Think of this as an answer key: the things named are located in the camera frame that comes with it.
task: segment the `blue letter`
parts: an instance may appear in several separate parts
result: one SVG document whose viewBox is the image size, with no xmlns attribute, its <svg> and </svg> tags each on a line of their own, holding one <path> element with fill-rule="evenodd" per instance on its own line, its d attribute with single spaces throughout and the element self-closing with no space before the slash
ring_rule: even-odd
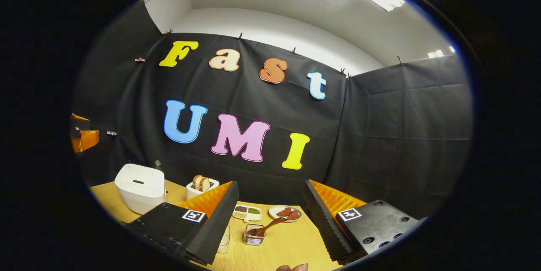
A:
<svg viewBox="0 0 541 271">
<path fill-rule="evenodd" d="M 321 92 L 321 86 L 327 85 L 327 80 L 322 78 L 319 72 L 312 72 L 307 76 L 310 79 L 310 94 L 316 99 L 325 99 L 325 92 Z"/>
<path fill-rule="evenodd" d="M 188 132 L 183 133 L 183 132 L 178 131 L 177 125 L 178 125 L 178 118 L 180 117 L 180 112 L 186 106 L 181 101 L 176 101 L 176 100 L 169 100 L 166 102 L 166 105 L 167 105 L 167 113 L 166 113 L 166 119 L 164 121 L 164 132 L 166 132 L 166 135 L 171 140 L 176 141 L 176 142 L 180 142 L 180 143 L 193 142 L 197 138 L 197 135 L 199 134 L 199 127 L 201 126 L 201 118 L 203 117 L 205 113 L 207 113 L 207 109 L 200 105 L 191 105 L 190 129 L 188 130 Z"/>
</svg>

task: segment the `spice tray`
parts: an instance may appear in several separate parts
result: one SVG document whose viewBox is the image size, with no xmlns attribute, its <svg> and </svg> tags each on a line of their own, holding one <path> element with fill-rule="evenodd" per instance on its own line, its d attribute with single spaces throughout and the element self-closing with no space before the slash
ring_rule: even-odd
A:
<svg viewBox="0 0 541 271">
<path fill-rule="evenodd" d="M 261 220 L 261 209 L 250 207 L 249 205 L 237 204 L 233 211 L 233 217 L 243 219 L 244 222 L 259 221 Z"/>
</svg>

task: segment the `black fabric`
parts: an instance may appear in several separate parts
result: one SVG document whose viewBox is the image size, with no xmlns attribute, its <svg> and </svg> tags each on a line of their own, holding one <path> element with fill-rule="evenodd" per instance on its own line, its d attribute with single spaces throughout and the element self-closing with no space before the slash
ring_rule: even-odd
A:
<svg viewBox="0 0 541 271">
<path fill-rule="evenodd" d="M 197 41 L 199 47 L 190 50 L 174 67 L 159 66 L 175 41 Z M 238 70 L 209 67 L 209 60 L 223 48 L 240 52 Z M 270 57 L 288 63 L 286 78 L 280 84 L 259 77 L 264 61 Z M 311 96 L 307 78 L 310 72 L 320 72 L 327 80 L 323 86 L 325 99 Z M 114 176 L 127 161 L 152 166 L 158 159 L 166 179 L 184 186 L 201 174 L 221 182 L 238 181 L 240 200 L 303 204 L 303 181 L 322 180 L 330 165 L 345 86 L 345 78 L 335 69 L 268 44 L 211 34 L 170 34 L 137 67 L 126 86 L 116 118 L 115 162 L 107 176 Z M 178 130 L 183 132 L 189 129 L 191 105 L 208 109 L 194 142 L 177 143 L 164 133 L 166 101 L 170 99 L 186 104 L 178 122 Z M 235 115 L 241 132 L 256 120 L 270 125 L 263 142 L 262 162 L 210 151 L 220 130 L 220 113 Z M 310 137 L 300 170 L 282 167 L 294 132 Z"/>
<path fill-rule="evenodd" d="M 100 130 L 99 144 L 79 155 L 83 177 L 94 186 L 113 181 L 111 169 L 113 142 L 107 131 L 116 131 L 121 96 L 130 78 L 160 38 L 160 31 L 139 1 L 97 36 L 77 78 L 72 113 L 90 120 L 90 128 Z"/>
<path fill-rule="evenodd" d="M 452 192 L 470 144 L 472 98 L 454 55 L 377 69 L 347 83 L 336 151 L 323 181 L 417 219 Z"/>
</svg>

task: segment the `screw hole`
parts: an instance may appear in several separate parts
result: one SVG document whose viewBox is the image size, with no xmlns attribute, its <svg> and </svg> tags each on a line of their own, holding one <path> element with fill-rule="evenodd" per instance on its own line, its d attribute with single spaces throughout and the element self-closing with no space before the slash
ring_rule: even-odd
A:
<svg viewBox="0 0 541 271">
<path fill-rule="evenodd" d="M 370 244 L 374 240 L 375 240 L 375 238 L 365 238 L 365 240 L 363 240 L 363 244 Z"/>
</svg>

